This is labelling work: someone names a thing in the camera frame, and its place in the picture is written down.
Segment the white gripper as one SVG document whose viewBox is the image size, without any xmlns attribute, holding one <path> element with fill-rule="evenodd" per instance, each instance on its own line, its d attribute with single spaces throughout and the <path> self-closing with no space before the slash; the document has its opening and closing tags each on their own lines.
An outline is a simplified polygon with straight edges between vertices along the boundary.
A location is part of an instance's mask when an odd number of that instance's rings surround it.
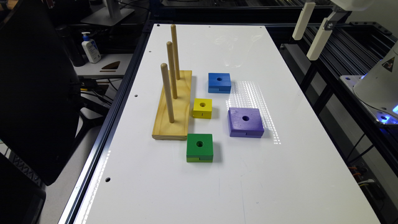
<svg viewBox="0 0 398 224">
<path fill-rule="evenodd" d="M 317 60 L 325 47 L 328 39 L 333 32 L 336 22 L 339 21 L 350 11 L 364 11 L 374 0 L 331 0 L 336 9 L 323 20 L 318 32 L 307 52 L 309 60 Z M 312 12 L 316 6 L 315 0 L 306 0 L 302 11 L 298 17 L 297 24 L 292 34 L 294 40 L 300 40 L 303 37 L 305 29 L 308 25 Z"/>
</svg>

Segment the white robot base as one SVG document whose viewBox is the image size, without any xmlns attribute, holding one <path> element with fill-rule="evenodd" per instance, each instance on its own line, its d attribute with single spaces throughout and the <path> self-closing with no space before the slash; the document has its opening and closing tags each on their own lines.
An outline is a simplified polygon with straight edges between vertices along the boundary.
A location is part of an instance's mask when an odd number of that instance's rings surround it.
<svg viewBox="0 0 398 224">
<path fill-rule="evenodd" d="M 340 80 L 376 124 L 397 127 L 397 44 L 365 75 L 343 75 Z"/>
</svg>

